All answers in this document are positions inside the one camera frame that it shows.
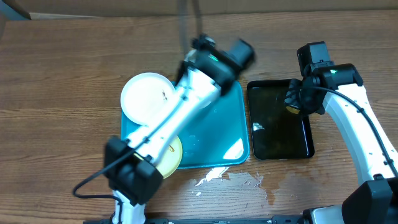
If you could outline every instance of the green light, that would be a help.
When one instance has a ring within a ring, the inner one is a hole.
[[[209,58],[215,60],[216,62],[218,62],[218,59],[216,57],[214,57],[213,55],[209,55]]]

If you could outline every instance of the water spill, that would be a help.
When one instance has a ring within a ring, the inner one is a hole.
[[[209,181],[211,181],[211,180],[213,180],[215,178],[222,178],[223,174],[225,173],[225,171],[228,170],[228,168],[229,167],[215,167],[215,168],[212,168],[210,170],[210,172],[207,173],[205,178],[200,180],[199,183],[195,184],[195,187],[201,186],[204,183],[204,181],[209,182]]]
[[[264,180],[264,176],[261,176],[259,183],[257,184],[257,186],[260,186],[262,184],[262,180]]]

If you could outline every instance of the wall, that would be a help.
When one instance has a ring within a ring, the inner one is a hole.
[[[178,0],[4,0],[27,12],[79,16],[159,16],[177,13]],[[199,0],[202,13],[398,9],[397,0]]]

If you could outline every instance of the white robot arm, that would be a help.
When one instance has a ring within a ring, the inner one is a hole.
[[[287,106],[329,113],[347,145],[360,187],[342,205],[304,211],[312,224],[397,223],[398,153],[388,140],[351,64],[334,65],[324,42],[297,51],[303,80],[292,80]]]
[[[252,47],[243,40],[229,52],[220,52],[213,40],[201,35],[193,48],[178,71],[175,94],[154,119],[131,133],[127,142],[111,139],[106,146],[104,169],[108,170],[104,174],[119,199],[113,223],[145,222],[145,203],[162,181],[155,166],[172,140],[200,109],[227,93],[254,60]]]

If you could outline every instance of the yellow plate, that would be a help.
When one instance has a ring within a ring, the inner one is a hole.
[[[181,159],[182,144],[180,138],[176,137],[170,144],[169,149],[166,150],[161,162],[156,166],[156,169],[163,175],[163,179],[166,179],[177,169]]]

